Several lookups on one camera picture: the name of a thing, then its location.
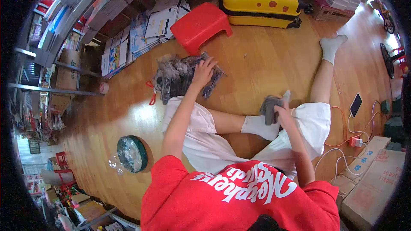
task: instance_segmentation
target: wooden floor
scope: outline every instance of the wooden floor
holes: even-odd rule
[[[233,114],[256,115],[267,95],[281,95],[291,90],[291,106],[308,102],[311,84],[321,59],[318,40],[347,34],[348,42],[336,54],[331,105],[339,106],[349,116],[348,108],[357,92],[363,104],[351,121],[353,130],[362,130],[371,118],[375,100],[391,100],[390,80],[383,64],[379,44],[393,40],[383,30],[383,21],[369,5],[360,5],[347,24],[315,21],[302,14],[300,28],[280,29],[252,26],[232,26],[234,34],[224,33],[208,41],[202,50],[214,56],[228,74],[221,79],[209,100],[198,102],[205,107]],[[74,106],[72,117],[60,138],[65,146],[69,166],[76,180],[87,193],[114,204],[124,214],[140,219],[141,198],[151,182],[149,168],[159,159],[162,143],[161,122],[165,106],[157,95],[157,103],[149,106],[152,90],[145,82],[156,72],[156,59],[164,54],[187,56],[172,40],[139,57],[109,81],[109,93],[103,97],[87,97]],[[393,95],[399,94],[401,81],[393,82]],[[332,109],[329,144],[343,141],[341,113]],[[376,116],[373,134],[381,134],[381,118]],[[121,136],[136,135],[146,142],[149,166],[144,173],[118,175],[108,165],[116,153]],[[240,157],[251,158],[268,141],[255,135],[225,136]],[[341,149],[356,155],[358,149]],[[319,180],[334,177],[335,161],[341,156],[333,151],[321,161],[316,172]],[[187,159],[188,170],[193,170]],[[340,161],[338,170],[343,169]]]

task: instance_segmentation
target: foot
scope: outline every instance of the foot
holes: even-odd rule
[[[335,53],[347,40],[347,35],[338,35],[335,38],[322,38],[320,45],[323,49],[323,60],[329,61],[334,65]]]
[[[273,141],[277,138],[280,129],[280,123],[266,125],[265,116],[245,116],[241,133],[256,134],[265,140]]]

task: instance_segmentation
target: power strip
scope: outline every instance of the power strip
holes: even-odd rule
[[[350,147],[361,147],[362,146],[362,139],[361,138],[356,138],[356,137],[350,137],[350,140],[348,141],[348,145]]]

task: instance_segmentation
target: hand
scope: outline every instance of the hand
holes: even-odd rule
[[[290,128],[295,127],[295,123],[293,118],[291,117],[291,111],[287,101],[284,101],[284,107],[275,105],[274,111],[278,112],[278,121],[286,131]]]
[[[200,63],[196,65],[191,86],[202,89],[205,85],[207,85],[207,83],[211,80],[213,75],[213,67],[216,64],[217,61],[214,61],[213,57],[209,57],[205,61],[201,60]]]

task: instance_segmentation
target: smartphone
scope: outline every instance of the smartphone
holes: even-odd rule
[[[357,112],[358,112],[361,104],[362,104],[362,100],[361,100],[360,94],[357,93],[356,97],[354,98],[354,100],[353,100],[353,102],[350,106],[350,112],[351,112],[351,115],[353,116],[353,118],[355,118],[355,116],[357,115]]]

